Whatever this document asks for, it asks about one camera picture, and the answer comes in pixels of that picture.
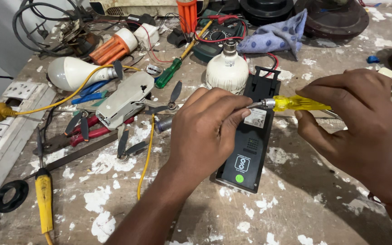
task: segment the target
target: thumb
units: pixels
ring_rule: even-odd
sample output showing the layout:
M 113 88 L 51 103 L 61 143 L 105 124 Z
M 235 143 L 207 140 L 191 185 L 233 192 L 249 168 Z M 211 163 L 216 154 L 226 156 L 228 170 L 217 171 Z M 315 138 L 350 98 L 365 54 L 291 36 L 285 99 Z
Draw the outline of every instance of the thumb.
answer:
M 229 152 L 229 154 L 234 151 L 235 131 L 237 130 L 238 125 L 245 117 L 249 115 L 250 110 L 247 108 L 242 108 L 233 112 L 223 121 L 220 127 L 220 142 L 222 148 L 224 148 L 225 151 Z
M 332 135 L 324 130 L 309 111 L 295 111 L 298 127 L 297 133 L 320 154 L 321 151 L 329 152 L 332 149 Z

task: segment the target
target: yellow screwdriver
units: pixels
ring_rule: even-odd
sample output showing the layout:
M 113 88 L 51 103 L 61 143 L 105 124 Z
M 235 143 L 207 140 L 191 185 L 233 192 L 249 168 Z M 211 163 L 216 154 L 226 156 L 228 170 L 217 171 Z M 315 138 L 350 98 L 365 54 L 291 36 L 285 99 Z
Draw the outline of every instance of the yellow screwdriver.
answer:
M 52 181 L 51 174 L 43 166 L 43 147 L 39 127 L 37 127 L 37 155 L 39 156 L 40 169 L 36 174 L 35 185 L 40 212 L 40 225 L 48 245 L 52 245 L 51 237 L 49 236 L 49 231 L 54 229 L 52 224 Z
M 260 102 L 252 103 L 247 108 L 253 109 L 262 107 L 265 109 L 273 109 L 275 112 L 283 112 L 286 109 L 292 110 L 331 110 L 331 107 L 310 98 L 304 98 L 302 96 L 273 96 L 273 98 L 265 98 Z

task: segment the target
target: cloth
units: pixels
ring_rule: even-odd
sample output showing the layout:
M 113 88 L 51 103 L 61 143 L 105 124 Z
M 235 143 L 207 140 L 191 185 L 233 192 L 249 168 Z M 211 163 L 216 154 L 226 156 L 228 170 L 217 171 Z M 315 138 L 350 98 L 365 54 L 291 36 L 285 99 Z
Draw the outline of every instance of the cloth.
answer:
M 258 54 L 273 51 L 290 50 L 297 59 L 302 47 L 300 39 L 304 33 L 307 10 L 286 21 L 259 27 L 252 36 L 246 36 L 237 46 L 242 53 Z

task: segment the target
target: hand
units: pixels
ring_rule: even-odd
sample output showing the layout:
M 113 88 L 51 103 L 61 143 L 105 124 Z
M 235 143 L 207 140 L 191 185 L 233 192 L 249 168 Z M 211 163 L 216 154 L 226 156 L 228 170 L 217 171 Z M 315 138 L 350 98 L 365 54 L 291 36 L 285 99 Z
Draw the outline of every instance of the hand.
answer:
M 233 152 L 235 131 L 251 103 L 220 88 L 197 89 L 173 118 L 165 168 L 196 188 Z
M 330 105 L 348 130 L 329 134 L 308 111 L 296 111 L 298 133 L 339 169 L 392 203 L 392 80 L 357 69 L 319 78 L 297 90 Z

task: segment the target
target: paint-splattered table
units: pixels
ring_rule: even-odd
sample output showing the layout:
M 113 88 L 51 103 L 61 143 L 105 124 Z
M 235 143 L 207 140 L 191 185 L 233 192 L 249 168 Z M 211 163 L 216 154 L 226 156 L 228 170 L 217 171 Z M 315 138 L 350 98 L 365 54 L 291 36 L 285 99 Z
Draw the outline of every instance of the paint-splattered table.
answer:
M 345 69 L 375 70 L 386 65 L 385 62 L 369 65 L 365 59 L 378 55 L 385 60 L 392 52 L 392 4 L 373 9 L 370 17 L 368 28 L 352 40 L 331 42 L 304 38 L 299 61 L 289 52 L 277 52 L 282 72 L 280 93 L 290 96 L 297 87 L 315 78 L 341 73 Z M 175 24 L 175 20 L 166 22 L 168 27 Z M 117 29 L 101 34 L 112 34 Z M 55 35 L 52 33 L 48 42 L 52 42 L 50 38 Z M 159 59 L 170 60 L 178 57 L 183 48 L 176 49 L 168 44 L 166 35 L 162 35 L 155 48 L 160 50 Z M 46 82 L 45 73 L 52 60 L 33 56 L 18 80 Z M 253 72 L 255 65 L 271 67 L 272 62 L 266 55 L 249 55 Z M 146 54 L 136 66 L 145 68 L 149 63 L 158 64 L 152 54 Z M 163 90 L 155 88 L 152 94 L 159 102 L 167 102 L 176 82 L 181 79 L 183 89 L 178 101 L 185 102 L 203 86 L 205 69 L 205 63 L 190 55 L 171 82 Z M 215 183 L 214 175 L 205 179 L 173 221 L 168 236 L 170 244 L 392 245 L 392 223 L 384 208 L 368 201 L 368 192 L 358 181 L 329 164 L 297 135 L 292 115 L 291 112 L 279 113 L 274 119 L 259 193 L 249 195 Z M 315 115 L 327 117 L 326 114 Z M 48 137 L 62 133 L 69 120 L 68 113 L 56 114 Z M 330 132 L 345 127 L 335 119 L 319 118 L 318 122 Z M 149 116 L 138 115 L 129 126 L 129 144 L 148 140 L 150 127 Z M 170 152 L 169 140 L 170 132 L 154 135 L 143 190 L 165 164 Z M 81 143 L 75 148 L 63 149 L 46 156 L 45 161 L 52 162 L 84 146 Z M 38 168 L 38 160 L 31 154 L 35 147 L 33 135 L 6 182 Z M 117 144 L 111 143 L 52 172 L 54 231 L 51 237 L 55 244 L 104 242 L 137 202 L 136 188 L 146 151 L 122 163 L 115 158 L 116 150 Z M 44 236 L 40 234 L 33 180 L 28 183 L 31 190 L 25 202 L 11 213 L 0 214 L 0 244 L 45 244 Z

